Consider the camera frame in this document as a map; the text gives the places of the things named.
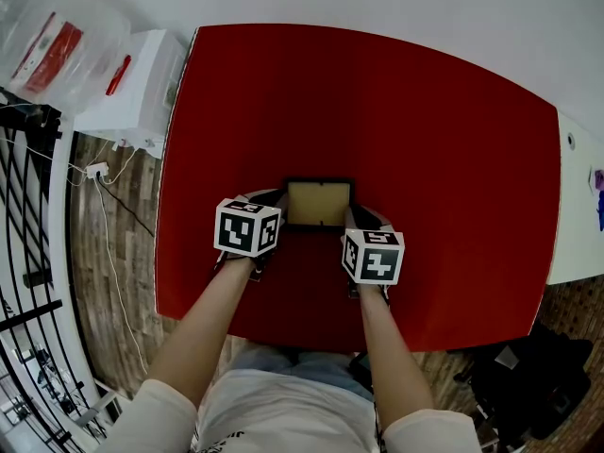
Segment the red table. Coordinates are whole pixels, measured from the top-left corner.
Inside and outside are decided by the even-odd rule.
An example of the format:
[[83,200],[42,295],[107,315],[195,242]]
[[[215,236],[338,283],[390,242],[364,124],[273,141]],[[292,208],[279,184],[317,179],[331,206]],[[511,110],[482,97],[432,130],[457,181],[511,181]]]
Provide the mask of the red table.
[[[305,25],[203,27],[170,125],[159,192],[158,312],[181,318],[211,277],[216,205],[287,176],[353,178],[405,235],[392,312],[412,350],[526,335],[560,200],[556,110],[425,47]],[[336,235],[283,233],[230,332],[364,348]]]

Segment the white wall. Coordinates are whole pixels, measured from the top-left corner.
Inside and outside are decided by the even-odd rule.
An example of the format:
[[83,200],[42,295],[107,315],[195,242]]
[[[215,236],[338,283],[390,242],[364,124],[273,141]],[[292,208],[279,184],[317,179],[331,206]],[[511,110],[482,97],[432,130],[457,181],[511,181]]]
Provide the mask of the white wall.
[[331,25],[442,50],[542,96],[604,140],[604,0],[112,0],[133,30]]

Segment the jeans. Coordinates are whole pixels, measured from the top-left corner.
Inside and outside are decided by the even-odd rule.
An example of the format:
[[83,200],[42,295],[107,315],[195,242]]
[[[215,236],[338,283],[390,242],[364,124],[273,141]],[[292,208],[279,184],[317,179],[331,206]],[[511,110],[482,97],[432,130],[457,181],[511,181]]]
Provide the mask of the jeans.
[[373,402],[373,395],[348,372],[352,359],[352,356],[345,354],[277,349],[270,345],[248,343],[233,359],[229,369],[256,369],[322,382]]

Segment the plastic bag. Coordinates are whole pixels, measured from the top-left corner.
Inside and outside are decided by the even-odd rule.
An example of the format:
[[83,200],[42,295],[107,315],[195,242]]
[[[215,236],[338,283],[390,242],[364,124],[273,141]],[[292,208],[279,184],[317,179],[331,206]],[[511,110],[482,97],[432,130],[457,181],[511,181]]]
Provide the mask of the plastic bag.
[[129,35],[104,0],[0,0],[0,85],[75,115],[105,93]]

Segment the white power outlet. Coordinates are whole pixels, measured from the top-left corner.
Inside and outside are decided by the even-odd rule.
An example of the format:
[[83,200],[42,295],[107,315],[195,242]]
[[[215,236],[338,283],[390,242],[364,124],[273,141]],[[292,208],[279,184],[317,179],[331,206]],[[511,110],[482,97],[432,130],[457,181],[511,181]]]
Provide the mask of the white power outlet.
[[89,179],[95,179],[97,175],[107,176],[109,174],[109,166],[106,162],[97,162],[96,164],[91,164],[90,166],[86,166],[86,176]]

